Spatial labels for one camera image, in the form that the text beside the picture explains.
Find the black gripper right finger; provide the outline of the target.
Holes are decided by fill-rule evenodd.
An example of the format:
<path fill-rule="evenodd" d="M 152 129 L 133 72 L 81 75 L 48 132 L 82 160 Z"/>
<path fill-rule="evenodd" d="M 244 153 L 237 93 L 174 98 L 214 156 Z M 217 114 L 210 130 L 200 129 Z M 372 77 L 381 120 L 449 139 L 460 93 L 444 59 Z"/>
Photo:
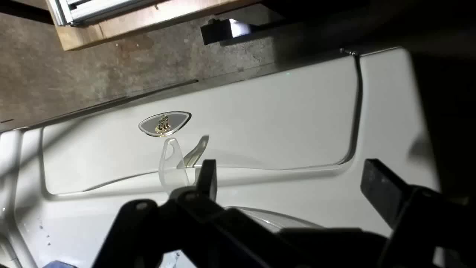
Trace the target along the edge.
<path fill-rule="evenodd" d="M 391 229 L 402 223 L 412 188 L 381 159 L 365 160 L 360 190 Z"/>

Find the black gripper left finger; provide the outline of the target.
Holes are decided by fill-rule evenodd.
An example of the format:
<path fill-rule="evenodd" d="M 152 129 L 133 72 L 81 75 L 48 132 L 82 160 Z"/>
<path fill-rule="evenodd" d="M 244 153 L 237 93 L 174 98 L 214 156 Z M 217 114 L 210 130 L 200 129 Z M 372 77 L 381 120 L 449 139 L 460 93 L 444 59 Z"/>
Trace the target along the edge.
<path fill-rule="evenodd" d="M 214 159 L 206 159 L 203 162 L 197 188 L 203 191 L 210 199 L 216 199 L 217 196 L 217 166 Z"/>

